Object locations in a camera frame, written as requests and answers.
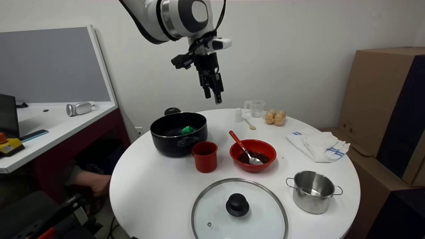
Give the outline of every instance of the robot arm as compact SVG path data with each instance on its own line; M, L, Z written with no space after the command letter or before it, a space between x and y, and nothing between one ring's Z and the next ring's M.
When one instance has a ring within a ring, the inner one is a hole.
M213 27L210 0L120 0L130 13L139 32L153 44L189 39L189 52L171 60L177 69L197 66L206 98L214 93L215 104L222 102L224 90L215 50L228 48L230 40L216 37L216 28L223 20L224 7L218 27Z

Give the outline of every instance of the stainless steel pot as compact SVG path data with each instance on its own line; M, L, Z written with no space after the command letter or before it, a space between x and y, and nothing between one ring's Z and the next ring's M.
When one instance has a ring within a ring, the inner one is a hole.
M331 198L333 195L343 195L343 189L337 186L341 193L335 194L335 186L327 177L315 171L300 171L294 178L286 179L287 186L292 187L292 198L298 207L309 214L323 214L328 210Z

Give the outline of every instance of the pot lid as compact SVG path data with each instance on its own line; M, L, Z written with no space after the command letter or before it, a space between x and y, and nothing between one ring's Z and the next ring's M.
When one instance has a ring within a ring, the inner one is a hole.
M278 197L256 182L218 181L205 189L191 211L199 239L283 239L288 220Z

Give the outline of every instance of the metal pot handle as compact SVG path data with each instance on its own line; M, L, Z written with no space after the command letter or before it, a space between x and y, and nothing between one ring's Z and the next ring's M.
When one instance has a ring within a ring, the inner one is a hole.
M340 187L340 186L337 186L340 190L341 190L341 193L340 194L333 194L333 195L343 195L344 194L344 190L343 190L343 187Z
M287 183L287 186L288 186L288 187L295 189L295 186L291 186L291 185L288 183L288 181L290 181L290 179L292 179L292 181L294 181L294 178L287 178L284 182Z

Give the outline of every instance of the red bowl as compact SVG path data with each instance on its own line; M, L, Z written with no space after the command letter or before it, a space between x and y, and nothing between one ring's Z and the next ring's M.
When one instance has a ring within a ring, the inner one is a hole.
M250 173L258 173L258 171L263 171L272 162L275 162L276 150L274 146L268 145L267 142L256 141L256 139L243 139L242 143L248 151L263 154L268 159L263 165L250 165L248 162L243 162L240 161L240 157L243 157L244 153L238 143L234 143L230 147L230 155L234 159L234 163L238 165L242 170L250 171Z

